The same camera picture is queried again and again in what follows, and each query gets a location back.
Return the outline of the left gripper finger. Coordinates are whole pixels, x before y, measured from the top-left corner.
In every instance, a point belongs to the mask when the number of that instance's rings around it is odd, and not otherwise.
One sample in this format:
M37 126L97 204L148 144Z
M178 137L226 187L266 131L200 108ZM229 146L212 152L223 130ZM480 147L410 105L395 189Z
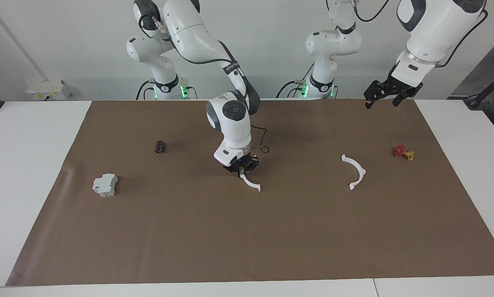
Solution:
M372 82L369 87L364 91L364 98L366 103L364 104L366 109L371 109L373 104L382 98L383 89L380 82Z
M407 90L404 90L404 89L399 90L397 96L392 101L393 106L398 107L399 104L403 100L407 99L408 97L409 97L409 94L408 94Z

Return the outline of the white half-ring pipe clamp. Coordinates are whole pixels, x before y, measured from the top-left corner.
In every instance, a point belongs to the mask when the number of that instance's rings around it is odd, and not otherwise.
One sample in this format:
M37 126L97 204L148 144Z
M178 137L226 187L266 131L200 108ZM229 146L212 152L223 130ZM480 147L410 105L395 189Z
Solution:
M362 180L364 179L364 176L366 175L367 172L359 162L357 162L356 160L354 160L352 158L347 157L345 154L342 154L341 160L342 160L342 162L351 164L353 167L355 167L355 169L358 172L358 175L359 175L358 179L349 184L349 188L352 191L356 188L356 186L358 186L362 182Z
M249 187L251 187L251 188L253 188L253 189L258 190L258 192L261 192L261 185L260 185L260 184L255 184L255 183L251 182L251 181L248 179L248 176L247 176L247 178L242 179L242 180L243 180L243 181L245 182L245 184L247 184Z

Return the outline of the brown table mat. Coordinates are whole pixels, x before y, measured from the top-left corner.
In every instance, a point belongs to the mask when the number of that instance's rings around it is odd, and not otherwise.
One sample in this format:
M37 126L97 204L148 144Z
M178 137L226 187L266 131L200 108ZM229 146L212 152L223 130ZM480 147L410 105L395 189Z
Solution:
M261 192L214 159L205 107L92 103L7 285L494 275L494 238L414 101L263 102ZM342 154L367 172L352 191ZM103 174L113 197L92 190Z

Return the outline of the black stand pole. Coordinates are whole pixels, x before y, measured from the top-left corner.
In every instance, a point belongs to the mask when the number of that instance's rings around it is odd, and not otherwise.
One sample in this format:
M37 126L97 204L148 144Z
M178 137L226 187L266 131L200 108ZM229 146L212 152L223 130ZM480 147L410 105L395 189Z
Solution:
M484 90L482 90L482 92L464 98L463 102L465 103L468 109L472 111L481 111L482 110L482 108L480 107L481 103L492 92L494 92L494 81L492 81L492 83L490 83L490 85L488 85Z

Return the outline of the white circuit breaker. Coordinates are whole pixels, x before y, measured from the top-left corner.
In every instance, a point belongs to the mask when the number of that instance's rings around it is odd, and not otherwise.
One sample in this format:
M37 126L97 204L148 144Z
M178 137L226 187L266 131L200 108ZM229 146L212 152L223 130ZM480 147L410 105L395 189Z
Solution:
M92 190L100 197L113 197L116 191L118 177L115 174L103 174L102 177L94 179Z

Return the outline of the red-handled brass valve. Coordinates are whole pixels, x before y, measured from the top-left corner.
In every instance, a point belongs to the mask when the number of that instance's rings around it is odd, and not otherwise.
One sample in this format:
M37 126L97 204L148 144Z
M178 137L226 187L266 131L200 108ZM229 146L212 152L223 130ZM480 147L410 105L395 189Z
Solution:
M411 150L407 150L406 146L401 144L394 148L393 155L396 157L402 157L406 160L414 160L415 152Z

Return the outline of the white wall socket box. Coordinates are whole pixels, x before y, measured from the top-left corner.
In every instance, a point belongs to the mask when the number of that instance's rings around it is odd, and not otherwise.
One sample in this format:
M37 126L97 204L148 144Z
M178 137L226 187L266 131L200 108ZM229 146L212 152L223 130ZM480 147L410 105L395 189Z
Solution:
M68 100L72 93L63 80L47 80L29 85L25 90L30 100Z

